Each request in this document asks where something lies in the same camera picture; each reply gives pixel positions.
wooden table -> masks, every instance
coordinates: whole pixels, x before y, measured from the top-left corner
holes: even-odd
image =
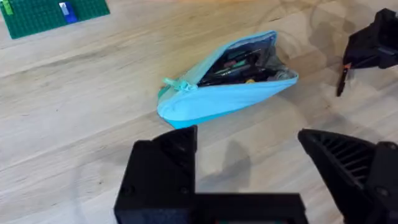
[[[0,223],[115,223],[134,141],[172,128],[162,78],[216,47],[279,31],[299,82],[199,125],[200,192],[300,192],[311,223],[341,223],[297,141],[302,128],[398,137],[398,69],[358,71],[335,97],[348,36],[396,0],[108,0],[111,15],[11,40],[0,21]]]

fabric pouch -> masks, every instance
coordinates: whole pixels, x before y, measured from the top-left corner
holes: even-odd
[[[276,56],[276,31],[268,31],[226,44],[215,50],[177,80],[165,78],[159,91],[157,112],[175,128],[185,128],[223,116],[261,102],[292,86],[299,75],[288,69]],[[209,69],[225,52],[245,45],[267,46],[264,67],[277,70],[272,80],[255,83],[198,86]]]

black 3d printed part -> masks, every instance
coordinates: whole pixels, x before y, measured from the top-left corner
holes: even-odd
[[[340,78],[337,96],[343,92],[346,75],[356,68],[389,68],[398,64],[398,14],[383,9],[367,28],[349,37],[343,58],[345,70]]]
[[[308,224],[299,194],[196,194],[196,150],[196,127],[136,142],[114,207],[118,223]]]
[[[398,146],[304,129],[312,158],[347,224],[398,223]]]

light blue pencil case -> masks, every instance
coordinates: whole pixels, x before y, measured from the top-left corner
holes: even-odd
[[[167,86],[158,95],[159,116],[177,129],[185,128],[259,103],[292,86],[299,75],[276,56],[276,40],[277,32],[273,30],[244,37],[220,47],[177,80],[165,78]],[[227,50],[259,41],[269,44],[265,67],[277,70],[275,80],[198,87],[207,71]]]

lego brick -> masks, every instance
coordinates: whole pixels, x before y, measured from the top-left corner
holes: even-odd
[[[31,34],[68,25],[59,3],[62,0],[7,0],[8,6],[0,0],[0,9],[8,26],[11,38],[16,39]],[[68,0],[79,21],[85,21],[109,14],[105,0]]]

